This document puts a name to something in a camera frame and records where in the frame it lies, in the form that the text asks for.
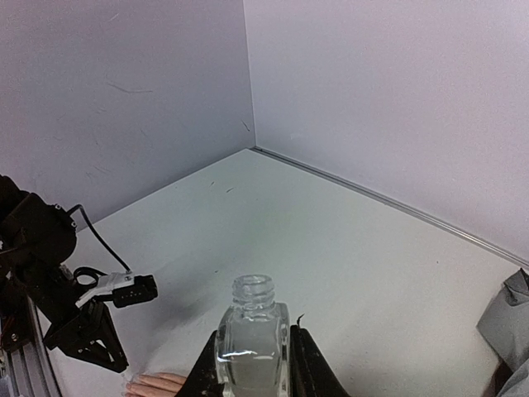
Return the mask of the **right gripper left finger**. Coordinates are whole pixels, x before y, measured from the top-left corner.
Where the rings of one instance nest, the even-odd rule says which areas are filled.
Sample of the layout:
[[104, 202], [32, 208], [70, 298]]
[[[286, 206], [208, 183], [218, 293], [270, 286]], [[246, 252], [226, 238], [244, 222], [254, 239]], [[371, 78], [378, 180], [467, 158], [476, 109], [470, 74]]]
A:
[[189, 373], [176, 397], [220, 397], [223, 385], [218, 382], [215, 359], [215, 341], [217, 332], [214, 331], [193, 369]]

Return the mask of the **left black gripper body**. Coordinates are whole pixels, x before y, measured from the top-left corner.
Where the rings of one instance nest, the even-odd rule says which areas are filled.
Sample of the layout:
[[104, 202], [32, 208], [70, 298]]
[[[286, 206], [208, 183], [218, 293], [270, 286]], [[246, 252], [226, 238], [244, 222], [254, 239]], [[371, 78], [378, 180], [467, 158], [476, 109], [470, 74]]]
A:
[[106, 306], [102, 302], [86, 303], [77, 313], [50, 325], [44, 336], [45, 346], [64, 354], [90, 352], [102, 331], [105, 313]]

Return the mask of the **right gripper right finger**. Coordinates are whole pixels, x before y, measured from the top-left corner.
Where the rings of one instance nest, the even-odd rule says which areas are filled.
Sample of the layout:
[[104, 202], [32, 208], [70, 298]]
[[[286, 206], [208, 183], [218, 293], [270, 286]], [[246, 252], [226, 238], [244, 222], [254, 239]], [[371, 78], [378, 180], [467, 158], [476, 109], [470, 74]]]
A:
[[327, 363], [300, 316], [290, 327], [289, 376], [292, 396], [350, 397]]

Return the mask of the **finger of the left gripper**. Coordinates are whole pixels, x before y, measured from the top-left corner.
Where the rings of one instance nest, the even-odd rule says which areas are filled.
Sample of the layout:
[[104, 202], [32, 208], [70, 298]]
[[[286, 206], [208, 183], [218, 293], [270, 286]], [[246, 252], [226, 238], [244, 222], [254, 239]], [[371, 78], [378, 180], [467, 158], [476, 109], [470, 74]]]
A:
[[65, 355], [116, 373], [122, 373], [128, 367], [128, 361], [108, 307], [106, 304], [104, 305], [106, 306], [106, 313], [104, 314], [103, 328], [91, 351], [84, 354], [66, 353]]

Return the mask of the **clear nail polish bottle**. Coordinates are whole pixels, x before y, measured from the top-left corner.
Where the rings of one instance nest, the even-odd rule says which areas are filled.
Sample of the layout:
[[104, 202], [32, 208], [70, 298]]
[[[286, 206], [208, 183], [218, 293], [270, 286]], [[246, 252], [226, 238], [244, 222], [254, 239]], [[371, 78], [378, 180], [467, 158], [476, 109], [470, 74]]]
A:
[[288, 307], [275, 300], [267, 275], [232, 284], [232, 304], [215, 341], [217, 380], [224, 396], [290, 396]]

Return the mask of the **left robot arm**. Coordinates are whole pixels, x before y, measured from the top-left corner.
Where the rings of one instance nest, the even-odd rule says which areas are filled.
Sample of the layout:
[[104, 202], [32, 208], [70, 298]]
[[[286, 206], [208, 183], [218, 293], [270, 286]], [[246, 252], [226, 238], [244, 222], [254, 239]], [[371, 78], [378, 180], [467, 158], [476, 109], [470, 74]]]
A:
[[44, 314], [50, 326], [43, 343], [66, 356], [123, 372], [128, 362], [108, 306], [90, 299], [77, 305], [81, 289], [63, 267], [74, 253], [73, 219], [39, 196], [1, 178], [1, 272]]

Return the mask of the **mannequin hand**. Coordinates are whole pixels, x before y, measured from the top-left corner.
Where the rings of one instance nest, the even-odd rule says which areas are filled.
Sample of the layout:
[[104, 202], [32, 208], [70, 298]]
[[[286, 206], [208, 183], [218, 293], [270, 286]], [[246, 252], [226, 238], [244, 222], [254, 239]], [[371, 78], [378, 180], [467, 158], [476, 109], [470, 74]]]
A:
[[175, 397], [187, 378], [172, 373], [140, 374], [125, 386], [126, 397]]

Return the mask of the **grey black jacket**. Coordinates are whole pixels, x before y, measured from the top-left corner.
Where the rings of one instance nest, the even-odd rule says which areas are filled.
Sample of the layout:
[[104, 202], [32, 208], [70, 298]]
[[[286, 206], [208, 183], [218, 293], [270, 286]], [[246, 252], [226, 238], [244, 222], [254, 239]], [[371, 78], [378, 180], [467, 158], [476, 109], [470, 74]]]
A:
[[477, 329], [500, 359], [493, 378], [497, 396], [528, 395], [528, 273], [504, 282], [480, 318]]

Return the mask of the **aluminium front rail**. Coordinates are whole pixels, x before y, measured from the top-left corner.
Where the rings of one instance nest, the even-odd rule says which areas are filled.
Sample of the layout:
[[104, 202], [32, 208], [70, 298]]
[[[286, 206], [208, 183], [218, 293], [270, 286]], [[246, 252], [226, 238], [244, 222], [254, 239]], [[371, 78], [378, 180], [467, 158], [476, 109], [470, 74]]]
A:
[[11, 396], [62, 396], [30, 299], [17, 313], [1, 320], [1, 352], [6, 357]]

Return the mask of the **aluminium rail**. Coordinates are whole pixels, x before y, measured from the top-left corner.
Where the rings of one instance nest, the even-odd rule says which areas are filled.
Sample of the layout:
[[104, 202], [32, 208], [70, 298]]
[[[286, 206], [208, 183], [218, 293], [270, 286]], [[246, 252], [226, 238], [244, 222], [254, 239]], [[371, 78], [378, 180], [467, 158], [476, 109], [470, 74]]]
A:
[[525, 270], [528, 270], [528, 259], [524, 259], [520, 256], [515, 255], [514, 253], [511, 253], [510, 251], [497, 246], [493, 244], [492, 242], [488, 242], [482, 237], [478, 237], [470, 232], [467, 232], [459, 227], [456, 227], [448, 222], [445, 222], [443, 220], [440, 220], [437, 217], [434, 217], [431, 214], [425, 213], [419, 209], [416, 209], [414, 207], [411, 207], [405, 203], [401, 203], [397, 201], [396, 199], [390, 198], [386, 195], [377, 193], [373, 191], [372, 189], [368, 189], [364, 186], [361, 186], [359, 184], [350, 182], [346, 179], [343, 179], [341, 177], [338, 177], [336, 175], [327, 173], [325, 171], [319, 170], [315, 167], [312, 167], [310, 165], [306, 165], [298, 160], [293, 160], [291, 158], [288, 158], [287, 156], [280, 155], [278, 153], [263, 149], [258, 146], [254, 146], [250, 149], [251, 151], [264, 155], [266, 157], [269, 157], [272, 160], [276, 160], [279, 162], [282, 162], [286, 165], [292, 166], [294, 168], [297, 168], [299, 170], [302, 170], [304, 172], [307, 172], [311, 175], [315, 175], [319, 178], [328, 180], [332, 182], [333, 184], [338, 184], [348, 190], [354, 191], [358, 194], [361, 194], [369, 199], [373, 199], [374, 201], [377, 201], [385, 206], [388, 206], [390, 208], [394, 208], [398, 210], [399, 212], [406, 213], [407, 215], [414, 217], [422, 222], [428, 223], [432, 225], [433, 227], [437, 227], [445, 232], [448, 232], [449, 234], [459, 237], [469, 243], [472, 243], [475, 246], [478, 246], [496, 256], [499, 256], [503, 258], [506, 261], [509, 261], [513, 263], [514, 265], [518, 265], [521, 268], [524, 268]]
[[1, 320], [1, 352], [6, 357], [11, 396], [62, 396], [30, 299], [17, 313]]

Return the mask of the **aluminium back rail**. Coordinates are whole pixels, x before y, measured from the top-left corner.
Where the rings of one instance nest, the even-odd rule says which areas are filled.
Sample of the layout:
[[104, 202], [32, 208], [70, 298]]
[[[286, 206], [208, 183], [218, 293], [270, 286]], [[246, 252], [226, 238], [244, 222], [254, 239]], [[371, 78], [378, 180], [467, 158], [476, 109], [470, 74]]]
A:
[[509, 261], [513, 263], [514, 265], [518, 265], [521, 268], [524, 268], [525, 270], [528, 270], [528, 259], [524, 259], [520, 256], [515, 255], [514, 253], [511, 253], [510, 251], [497, 246], [493, 244], [492, 242], [488, 242], [482, 237], [478, 237], [470, 232], [467, 232], [459, 227], [456, 227], [448, 222], [445, 222], [443, 220], [440, 220], [437, 217], [434, 217], [431, 214], [425, 213], [419, 209], [416, 209], [414, 207], [411, 207], [405, 203], [401, 203], [397, 201], [396, 199], [390, 198], [386, 195], [377, 193], [373, 191], [372, 189], [368, 189], [364, 186], [361, 186], [359, 184], [350, 182], [346, 179], [343, 179], [341, 177], [338, 177], [336, 175], [327, 173], [325, 171], [319, 170], [315, 167], [312, 167], [310, 165], [306, 165], [298, 160], [293, 160], [291, 158], [288, 158], [287, 156], [280, 155], [278, 153], [263, 149], [258, 146], [254, 146], [250, 149], [251, 151], [264, 155], [266, 157], [269, 157], [272, 160], [276, 160], [279, 162], [282, 162], [286, 165], [292, 166], [294, 168], [297, 168], [299, 170], [302, 170], [304, 172], [307, 172], [311, 175], [315, 175], [319, 178], [328, 180], [332, 182], [333, 184], [338, 184], [348, 190], [354, 191], [358, 194], [361, 194], [369, 199], [373, 199], [374, 201], [377, 201], [385, 206], [388, 206], [390, 208], [394, 208], [398, 210], [399, 212], [406, 213], [407, 215], [414, 217], [422, 222], [428, 223], [432, 225], [433, 227], [437, 227], [445, 232], [448, 232], [449, 234], [459, 237], [469, 243], [472, 243], [475, 246], [478, 246], [496, 256], [499, 256], [503, 258], [506, 261]]

